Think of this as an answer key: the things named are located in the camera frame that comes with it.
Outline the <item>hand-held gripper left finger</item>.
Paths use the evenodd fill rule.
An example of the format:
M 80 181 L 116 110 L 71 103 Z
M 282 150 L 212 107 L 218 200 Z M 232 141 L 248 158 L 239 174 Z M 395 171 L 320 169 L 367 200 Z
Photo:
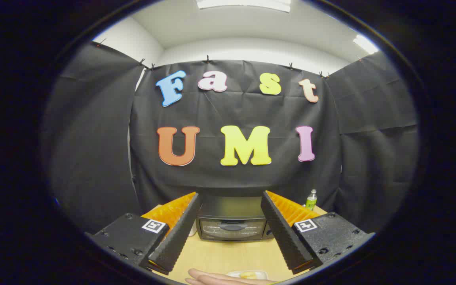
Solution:
M 87 236 L 126 264 L 168 275 L 188 238 L 201 197 L 192 192 L 144 215 L 125 213 Z

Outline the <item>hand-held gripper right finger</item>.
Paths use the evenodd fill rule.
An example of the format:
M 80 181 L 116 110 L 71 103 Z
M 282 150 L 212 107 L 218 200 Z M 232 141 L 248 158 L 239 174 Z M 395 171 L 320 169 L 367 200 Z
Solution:
M 338 213 L 319 215 L 271 191 L 262 194 L 261 209 L 293 274 L 336 263 L 374 236 Z

